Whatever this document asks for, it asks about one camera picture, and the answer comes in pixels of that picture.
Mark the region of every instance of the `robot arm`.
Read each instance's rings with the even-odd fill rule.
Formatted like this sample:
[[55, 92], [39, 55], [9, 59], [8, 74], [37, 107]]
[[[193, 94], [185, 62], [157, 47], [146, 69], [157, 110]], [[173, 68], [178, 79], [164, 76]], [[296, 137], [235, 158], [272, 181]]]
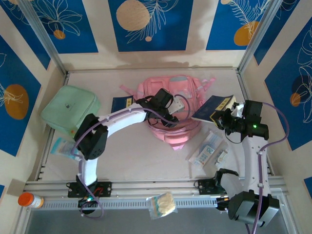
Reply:
[[[81, 189], [84, 190], [83, 185], [88, 186], [91, 190], [96, 189], [98, 157], [104, 152], [106, 140], [110, 135], [132, 124], [144, 122], [150, 118], [159, 118], [159, 116], [171, 122], [162, 120], [164, 126], [174, 127], [178, 124], [178, 119], [170, 113], [183, 108], [184, 104], [179, 99], [175, 99], [165, 89], [160, 89], [155, 96], [139, 99], [130, 107], [118, 112], [102, 117], [95, 117], [93, 114], [87, 115], [74, 137], [76, 142], [82, 138], [78, 149], [82, 152], [84, 159], [82, 159], [79, 169], [81, 176], [76, 177]], [[89, 132], [95, 124], [97, 127]]]
[[265, 227], [278, 212], [279, 201], [271, 196], [266, 170], [267, 150], [260, 152], [262, 155], [259, 157], [260, 149], [268, 144], [269, 138], [268, 126], [260, 123], [261, 109], [261, 102], [247, 100], [241, 117], [233, 116], [232, 113], [237, 111], [230, 109], [216, 112], [212, 116], [217, 127], [226, 134], [241, 133], [245, 155], [245, 181], [242, 186], [237, 173], [220, 169], [211, 184], [223, 188], [229, 196], [229, 218], [247, 224], [254, 223], [259, 197], [262, 194], [261, 213], [257, 225]]
[[[134, 103], [130, 107], [120, 110], [118, 112], [113, 113], [113, 115], [118, 115], [119, 113], [124, 112], [125, 110], [129, 110], [128, 112], [121, 114], [120, 116], [115, 117], [114, 119], [109, 119], [109, 116], [102, 116], [98, 118], [98, 121], [101, 122], [102, 120], [107, 119], [103, 125], [107, 128], [107, 138], [112, 135], [113, 133], [117, 132], [120, 129], [128, 127], [135, 123], [141, 123], [146, 119], [146, 112], [144, 110], [135, 110], [130, 112], [131, 109], [138, 109], [142, 108], [141, 105]], [[95, 155], [100, 156], [102, 150], [96, 149]], [[98, 158], [94, 159], [83, 159], [82, 161], [82, 182], [89, 186], [97, 180], [97, 164]]]

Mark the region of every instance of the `orange pill bottle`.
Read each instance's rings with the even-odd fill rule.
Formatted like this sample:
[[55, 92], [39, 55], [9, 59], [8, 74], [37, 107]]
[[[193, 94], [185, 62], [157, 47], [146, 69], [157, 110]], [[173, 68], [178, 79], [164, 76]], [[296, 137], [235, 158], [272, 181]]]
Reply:
[[44, 199], [41, 196], [31, 193], [23, 193], [19, 196], [18, 203], [20, 206], [29, 208], [40, 208], [43, 206]]

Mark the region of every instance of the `orange circle pattern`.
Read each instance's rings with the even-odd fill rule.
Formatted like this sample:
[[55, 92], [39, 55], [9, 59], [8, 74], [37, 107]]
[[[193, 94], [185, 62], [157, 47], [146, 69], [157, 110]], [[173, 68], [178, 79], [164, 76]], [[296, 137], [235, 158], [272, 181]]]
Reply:
[[55, 30], [53, 35], [59, 40], [65, 39], [65, 33], [63, 33], [61, 30]]
[[29, 107], [27, 91], [19, 84], [9, 85], [6, 88], [6, 91], [15, 96], [22, 95], [22, 97], [19, 99], [21, 102], [14, 101], [13, 99], [5, 102], [4, 105], [8, 115], [17, 120], [25, 118]]
[[300, 104], [300, 95], [298, 93], [293, 93], [291, 95], [291, 105], [297, 107], [299, 106], [299, 104]]
[[248, 45], [252, 38], [250, 37], [250, 33], [251, 35], [253, 35], [258, 25], [259, 25], [258, 21], [253, 21], [250, 22], [248, 25], [246, 24], [241, 26], [234, 35], [234, 43], [238, 46]]

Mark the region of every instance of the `mint green bag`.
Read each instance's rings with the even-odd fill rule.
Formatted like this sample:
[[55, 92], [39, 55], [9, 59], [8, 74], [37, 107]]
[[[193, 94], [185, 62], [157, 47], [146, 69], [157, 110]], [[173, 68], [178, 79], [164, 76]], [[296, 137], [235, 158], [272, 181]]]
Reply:
[[73, 137], [88, 114], [96, 115], [100, 102], [95, 94], [74, 86], [63, 86], [41, 112], [47, 124]]

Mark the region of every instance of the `metal frame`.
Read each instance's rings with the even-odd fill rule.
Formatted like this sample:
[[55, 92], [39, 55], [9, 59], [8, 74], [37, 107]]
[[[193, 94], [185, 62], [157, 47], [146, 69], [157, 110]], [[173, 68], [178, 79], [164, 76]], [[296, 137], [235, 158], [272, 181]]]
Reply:
[[280, 201], [280, 210], [283, 214], [288, 233], [302, 233], [299, 228], [298, 221], [295, 219], [293, 213], [291, 212], [291, 206], [289, 200], [287, 199], [287, 196], [285, 196], [283, 193], [280, 193], [280, 195], [277, 195], [276, 197]]
[[[104, 199], [101, 204], [105, 210], [133, 210], [148, 209], [146, 199]], [[213, 197], [192, 197], [175, 198], [177, 208], [215, 208], [217, 207], [216, 198]], [[53, 200], [46, 201], [40, 210], [43, 211], [64, 211], [79, 210], [76, 200]], [[84, 208], [86, 210], [100, 210], [99, 206]]]
[[261, 42], [264, 34], [268, 30], [268, 27], [270, 26], [273, 18], [275, 17], [280, 5], [282, 4], [283, 0], [271, 0], [267, 10], [265, 11], [257, 29], [254, 33], [246, 51], [245, 54], [240, 61], [237, 70], [238, 73], [241, 74], [244, 69], [246, 68], [246, 65], [248, 64], [249, 60], [254, 56], [254, 52], [257, 49], [259, 43]]
[[10, 234], [24, 234], [26, 232], [28, 220], [30, 218], [31, 209], [21, 207], [16, 219], [16, 226]]
[[[64, 77], [63, 86], [68, 84], [69, 76], [70, 74], [67, 72]], [[45, 143], [45, 146], [44, 146], [44, 149], [41, 154], [40, 161], [39, 161], [39, 165], [36, 171], [35, 181], [42, 179], [40, 177], [40, 174], [43, 173], [42, 169], [45, 168], [45, 164], [47, 163], [49, 152], [51, 150], [54, 132], [55, 132], [55, 130], [51, 128], [49, 125], [46, 125], [46, 131], [49, 131], [49, 132], [48, 132], [47, 141]]]
[[[238, 69], [236, 69], [236, 75], [237, 75], [237, 79], [238, 79], [238, 82], [240, 85], [240, 89], [242, 90], [244, 99], [250, 100], [251, 99], [250, 93], [249, 93], [248, 88], [246, 86], [246, 83], [244, 81], [243, 75], [242, 75], [242, 73], [240, 73], [238, 71]], [[272, 176], [275, 175], [274, 170], [272, 168], [272, 163], [270, 160], [270, 149], [268, 149], [268, 153], [267, 153], [267, 169], [268, 169], [269, 175], [272, 175]]]
[[[113, 183], [111, 198], [147, 198], [165, 192], [171, 192], [175, 197], [203, 197], [199, 196], [199, 191], [194, 186], [196, 181], [197, 179], [111, 181]], [[28, 181], [26, 182], [24, 191], [43, 196], [48, 200], [68, 199], [68, 188], [66, 184], [70, 182], [74, 181]], [[269, 184], [273, 190], [273, 195], [279, 195], [280, 193], [288, 194], [282, 176], [269, 177]], [[215, 194], [205, 195], [204, 197], [221, 196], [220, 194]]]
[[17, 3], [19, 5], [20, 10], [22, 11], [25, 18], [27, 19], [28, 23], [34, 30], [37, 38], [40, 40], [41, 44], [43, 45], [44, 49], [46, 50], [50, 58], [56, 64], [57, 68], [64, 75], [67, 74], [64, 64], [59, 58], [58, 51], [56, 50], [54, 44], [52, 43], [47, 31], [44, 29], [44, 26], [42, 25], [30, 1], [29, 0], [17, 0]]
[[155, 69], [165, 69], [165, 70], [235, 70], [232, 66], [224, 66], [224, 67], [168, 67], [168, 68], [110, 68], [110, 69], [92, 69], [92, 70], [70, 70], [68, 71], [69, 74], [71, 73], [98, 73], [98, 72], [105, 72], [105, 71], [112, 71], [112, 70], [122, 70], [122, 71], [133, 71], [133, 70], [155, 70]]

